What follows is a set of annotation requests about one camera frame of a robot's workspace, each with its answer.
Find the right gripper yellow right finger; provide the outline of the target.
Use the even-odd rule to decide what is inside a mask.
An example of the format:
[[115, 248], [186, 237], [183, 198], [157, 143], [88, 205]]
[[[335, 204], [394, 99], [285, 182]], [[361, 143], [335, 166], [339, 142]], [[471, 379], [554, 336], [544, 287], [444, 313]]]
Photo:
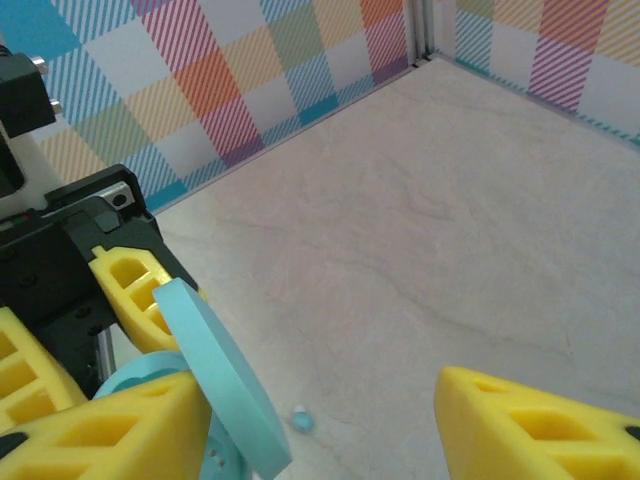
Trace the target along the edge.
[[447, 366], [434, 414], [452, 479], [639, 476], [639, 421], [621, 413]]

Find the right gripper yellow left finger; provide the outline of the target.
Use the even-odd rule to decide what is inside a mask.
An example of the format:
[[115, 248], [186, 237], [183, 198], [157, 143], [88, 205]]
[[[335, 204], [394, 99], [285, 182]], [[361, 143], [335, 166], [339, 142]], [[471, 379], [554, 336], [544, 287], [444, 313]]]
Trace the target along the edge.
[[196, 479], [212, 409], [189, 372], [11, 430], [4, 479]]

